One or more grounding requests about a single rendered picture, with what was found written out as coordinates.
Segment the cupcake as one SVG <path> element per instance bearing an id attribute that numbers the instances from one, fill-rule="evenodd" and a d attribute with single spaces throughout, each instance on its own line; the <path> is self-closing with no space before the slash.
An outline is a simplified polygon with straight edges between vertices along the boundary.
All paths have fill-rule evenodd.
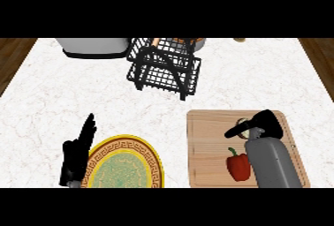
<path id="1" fill-rule="evenodd" d="M 241 124 L 243 122 L 249 121 L 250 119 L 249 118 L 241 118 L 237 122 L 237 125 Z M 250 138 L 250 130 L 241 132 L 238 134 L 238 136 L 243 138 L 243 139 L 249 139 Z"/>

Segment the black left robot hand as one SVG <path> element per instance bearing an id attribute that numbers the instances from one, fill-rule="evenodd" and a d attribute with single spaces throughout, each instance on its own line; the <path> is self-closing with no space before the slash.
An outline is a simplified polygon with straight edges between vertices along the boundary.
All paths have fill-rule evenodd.
<path id="1" fill-rule="evenodd" d="M 64 161 L 61 166 L 61 186 L 68 186 L 70 181 L 83 181 L 89 160 L 89 151 L 95 139 L 95 114 L 90 114 L 85 123 L 80 136 L 62 143 Z"/>

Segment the grey bowl with orange contents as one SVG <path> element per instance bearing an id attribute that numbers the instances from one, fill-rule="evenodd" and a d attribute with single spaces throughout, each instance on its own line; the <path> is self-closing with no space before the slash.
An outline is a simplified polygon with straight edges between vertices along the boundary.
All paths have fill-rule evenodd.
<path id="1" fill-rule="evenodd" d="M 195 42 L 195 51 L 198 51 L 206 45 L 206 38 L 197 38 L 194 40 L 194 42 Z M 172 47 L 175 48 L 176 52 L 186 51 L 186 47 L 185 47 L 182 38 L 173 38 Z"/>

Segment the pale grey appliance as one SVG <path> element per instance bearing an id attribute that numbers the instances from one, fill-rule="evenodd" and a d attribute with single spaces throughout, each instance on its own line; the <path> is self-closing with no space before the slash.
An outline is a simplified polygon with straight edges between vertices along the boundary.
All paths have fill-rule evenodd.
<path id="1" fill-rule="evenodd" d="M 58 38 L 67 57 L 80 59 L 123 58 L 129 52 L 129 38 Z"/>

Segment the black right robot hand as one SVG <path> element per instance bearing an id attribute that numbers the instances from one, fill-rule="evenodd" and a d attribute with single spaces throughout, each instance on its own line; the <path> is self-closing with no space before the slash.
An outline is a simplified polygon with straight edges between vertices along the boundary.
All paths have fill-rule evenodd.
<path id="1" fill-rule="evenodd" d="M 225 133 L 229 139 L 246 131 L 250 132 L 249 139 L 272 137 L 281 139 L 284 136 L 283 126 L 271 110 L 260 111 L 250 120 L 237 124 Z"/>

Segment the wooden cutting board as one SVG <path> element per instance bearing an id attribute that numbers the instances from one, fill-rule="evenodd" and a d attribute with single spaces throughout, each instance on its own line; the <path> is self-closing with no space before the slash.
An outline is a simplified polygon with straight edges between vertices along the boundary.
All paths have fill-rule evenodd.
<path id="1" fill-rule="evenodd" d="M 229 139 L 225 137 L 226 131 L 237 125 L 238 120 L 241 118 L 252 119 L 256 114 L 254 110 L 192 110 L 188 112 L 188 169 L 192 187 L 259 187 L 253 167 L 250 167 L 247 181 L 237 182 L 228 172 L 226 159 L 232 156 L 228 149 L 232 147 L 238 154 L 247 154 L 246 142 L 249 140 L 238 135 Z M 281 111 L 277 110 L 274 114 L 284 130 L 284 136 L 280 140 L 288 150 L 302 187 L 308 188 L 311 183 L 287 119 Z"/>

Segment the yellow patterned plate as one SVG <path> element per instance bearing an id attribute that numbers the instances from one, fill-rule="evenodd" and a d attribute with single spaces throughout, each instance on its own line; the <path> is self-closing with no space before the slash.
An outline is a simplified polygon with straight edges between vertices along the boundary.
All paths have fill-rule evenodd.
<path id="1" fill-rule="evenodd" d="M 164 187 L 161 159 L 145 139 L 123 134 L 105 139 L 92 148 L 82 187 Z"/>

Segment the red bell pepper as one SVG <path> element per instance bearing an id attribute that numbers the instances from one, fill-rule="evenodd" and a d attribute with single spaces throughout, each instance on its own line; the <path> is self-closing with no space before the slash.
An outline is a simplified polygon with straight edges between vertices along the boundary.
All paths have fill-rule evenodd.
<path id="1" fill-rule="evenodd" d="M 232 153 L 232 156 L 226 159 L 228 172 L 237 182 L 247 181 L 252 176 L 249 156 L 246 154 L 238 154 L 232 147 L 228 150 Z"/>

